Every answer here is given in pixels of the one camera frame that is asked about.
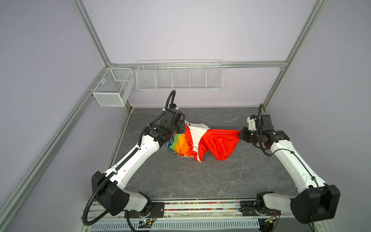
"gray stone surface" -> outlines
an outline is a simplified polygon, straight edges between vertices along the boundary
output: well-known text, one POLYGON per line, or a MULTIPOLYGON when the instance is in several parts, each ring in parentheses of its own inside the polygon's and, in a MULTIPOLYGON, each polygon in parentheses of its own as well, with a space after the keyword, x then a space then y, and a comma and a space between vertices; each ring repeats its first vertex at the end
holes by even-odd
MULTIPOLYGON (((257 108, 181 108, 185 119, 204 123, 211 129, 241 130, 246 118, 257 108)), ((143 127, 159 116, 162 109, 134 109, 116 162, 137 142, 143 127)), ((166 146, 151 155, 132 176, 125 188, 141 191, 152 199, 169 198, 255 198, 264 191, 296 196, 295 185, 276 158, 267 157, 253 145, 239 141, 225 161, 209 151, 204 162, 179 157, 166 146)))

